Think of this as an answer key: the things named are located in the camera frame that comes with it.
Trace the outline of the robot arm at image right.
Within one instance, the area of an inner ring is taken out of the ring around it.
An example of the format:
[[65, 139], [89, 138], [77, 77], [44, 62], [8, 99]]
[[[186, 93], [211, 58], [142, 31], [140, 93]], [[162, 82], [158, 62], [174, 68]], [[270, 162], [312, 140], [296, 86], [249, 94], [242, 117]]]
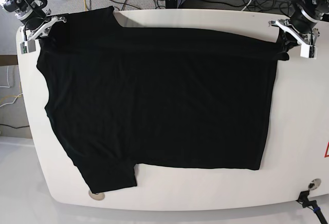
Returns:
[[300, 56], [316, 58], [315, 42], [320, 32], [315, 26], [328, 21], [328, 0], [287, 0], [294, 12], [287, 19], [270, 21], [279, 28], [279, 35], [287, 49], [300, 46]]

